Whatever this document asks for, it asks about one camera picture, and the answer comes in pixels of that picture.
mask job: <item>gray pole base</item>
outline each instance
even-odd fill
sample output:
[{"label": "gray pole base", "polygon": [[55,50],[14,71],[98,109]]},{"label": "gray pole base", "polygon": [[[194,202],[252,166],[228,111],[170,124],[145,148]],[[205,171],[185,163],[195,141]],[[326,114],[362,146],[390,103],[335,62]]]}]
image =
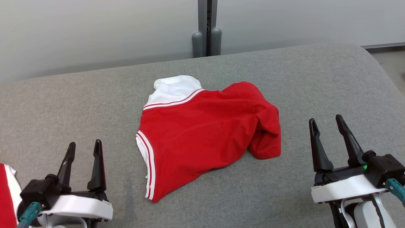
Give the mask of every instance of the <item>gray pole base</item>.
[{"label": "gray pole base", "polygon": [[193,58],[203,57],[203,35],[196,32],[191,36],[193,43]]},{"label": "gray pole base", "polygon": [[222,30],[220,28],[211,30],[211,56],[221,55],[221,37]]}]

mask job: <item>striped trim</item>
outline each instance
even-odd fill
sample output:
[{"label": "striped trim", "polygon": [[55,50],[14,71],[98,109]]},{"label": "striped trim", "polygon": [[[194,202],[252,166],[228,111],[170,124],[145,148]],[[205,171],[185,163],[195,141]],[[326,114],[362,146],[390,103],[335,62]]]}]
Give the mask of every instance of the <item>striped trim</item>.
[{"label": "striped trim", "polygon": [[156,182],[156,171],[155,171],[155,156],[153,153],[153,148],[146,136],[141,132],[138,131],[136,134],[140,139],[142,145],[146,148],[148,151],[148,158],[147,158],[147,163],[146,166],[148,168],[148,181],[146,184],[146,195],[145,197],[152,200],[153,199],[153,194],[155,192],[155,182]]},{"label": "striped trim", "polygon": [[0,202],[2,202],[1,210],[2,227],[15,227],[18,224],[17,209],[22,201],[20,197],[21,187],[15,179],[16,171],[9,165],[0,163]]},{"label": "striped trim", "polygon": [[172,106],[172,105],[179,105],[179,104],[183,104],[186,103],[187,101],[193,99],[193,97],[195,97],[199,92],[204,91],[205,89],[198,89],[194,92],[192,92],[187,98],[181,100],[181,101],[173,101],[170,103],[152,103],[152,104],[148,104],[145,105],[143,107],[143,110],[146,109],[150,109],[150,108],[156,108],[156,107],[167,107],[167,106]]}]

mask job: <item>red stripe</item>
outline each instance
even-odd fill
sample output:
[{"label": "red stripe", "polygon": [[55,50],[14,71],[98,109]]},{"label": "red stripe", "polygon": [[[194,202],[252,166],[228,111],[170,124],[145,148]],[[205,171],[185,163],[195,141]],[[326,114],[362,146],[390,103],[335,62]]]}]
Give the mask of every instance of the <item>red stripe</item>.
[{"label": "red stripe", "polygon": [[168,104],[172,104],[172,103],[176,103],[176,102],[182,102],[182,101],[187,100],[189,97],[191,97],[195,92],[197,92],[199,90],[202,90],[202,89],[198,89],[198,90],[192,92],[188,97],[186,97],[185,99],[183,99],[181,101],[173,101],[173,102],[169,102],[169,103],[150,104],[150,105],[145,105],[143,108],[146,108],[146,107],[149,107],[149,106],[152,106],[152,105],[168,105]]},{"label": "red stripe", "polygon": [[2,228],[15,228],[17,219],[15,217],[13,199],[11,198],[9,182],[7,181],[6,168],[0,163],[0,224]]},{"label": "red stripe", "polygon": [[148,193],[148,199],[149,199],[149,197],[151,196],[151,189],[150,189],[150,187],[151,187],[151,184],[152,184],[151,155],[150,155],[149,148],[148,148],[148,145],[146,144],[145,140],[143,139],[143,137],[142,137],[140,134],[138,134],[138,135],[139,135],[139,137],[142,139],[143,144],[145,145],[146,149],[148,150],[148,157],[149,157],[149,175],[150,175],[150,176],[149,176],[149,188],[148,188],[148,191],[149,191],[149,193]]}]

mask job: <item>floor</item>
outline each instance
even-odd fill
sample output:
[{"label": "floor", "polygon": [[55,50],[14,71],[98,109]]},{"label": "floor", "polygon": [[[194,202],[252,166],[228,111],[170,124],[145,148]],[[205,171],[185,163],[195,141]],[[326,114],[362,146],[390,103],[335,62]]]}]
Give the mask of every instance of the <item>floor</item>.
[{"label": "floor", "polygon": [[368,51],[405,97],[405,47]]}]

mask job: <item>white stripe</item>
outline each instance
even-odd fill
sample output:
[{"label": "white stripe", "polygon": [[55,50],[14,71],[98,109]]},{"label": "white stripe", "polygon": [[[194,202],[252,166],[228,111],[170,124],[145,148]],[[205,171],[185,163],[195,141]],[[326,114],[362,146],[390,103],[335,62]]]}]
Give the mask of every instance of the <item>white stripe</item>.
[{"label": "white stripe", "polygon": [[149,169],[149,154],[148,154],[147,148],[144,145],[144,143],[143,143],[141,137],[139,136],[139,134],[136,134],[136,144],[137,144],[139,150],[141,151],[143,160],[146,163],[146,169],[148,169],[148,175],[147,175],[147,180],[146,180],[147,181],[147,183],[146,183],[146,195],[145,195],[145,198],[147,198],[148,194],[149,194],[149,189],[150,189],[149,188],[149,178],[151,176],[150,175],[150,169]]},{"label": "white stripe", "polygon": [[151,194],[149,196],[149,199],[152,200],[153,199],[153,194],[155,192],[155,181],[156,181],[155,159],[154,159],[155,156],[154,156],[154,153],[153,153],[152,145],[150,144],[150,142],[148,141],[146,136],[141,131],[138,131],[138,134],[140,136],[142,136],[143,140],[145,140],[145,143],[146,143],[146,146],[149,149],[149,155],[150,155],[150,158],[151,158],[150,162],[151,162],[151,171],[152,171],[152,173],[151,173],[150,176],[148,176],[148,184],[149,184],[149,178],[152,178],[151,186],[150,186]]},{"label": "white stripe", "polygon": [[204,90],[205,90],[205,89],[196,90],[196,91],[194,92],[194,94],[192,94],[192,95],[189,96],[187,99],[182,100],[182,101],[176,101],[176,102],[173,102],[173,103],[170,103],[170,104],[156,104],[156,105],[151,105],[151,106],[147,106],[147,107],[143,108],[143,110],[150,109],[150,108],[156,108],[156,107],[167,107],[167,106],[172,106],[172,105],[183,104],[183,103],[186,103],[186,102],[188,102],[189,100],[193,99],[193,97],[195,97],[199,92],[204,91]]},{"label": "white stripe", "polygon": [[201,89],[201,83],[191,76],[180,75],[158,79],[153,87],[155,91],[149,96],[146,105],[181,101]]},{"label": "white stripe", "polygon": [[9,165],[4,165],[4,168],[6,170],[6,177],[7,177],[7,182],[9,184],[11,199],[13,200],[14,214],[16,215],[15,217],[17,218],[17,208],[18,208],[18,205],[22,201],[22,199],[20,197],[21,187],[20,187],[20,184],[17,182],[17,180],[14,177],[14,175],[16,173],[15,169],[13,169]]}]

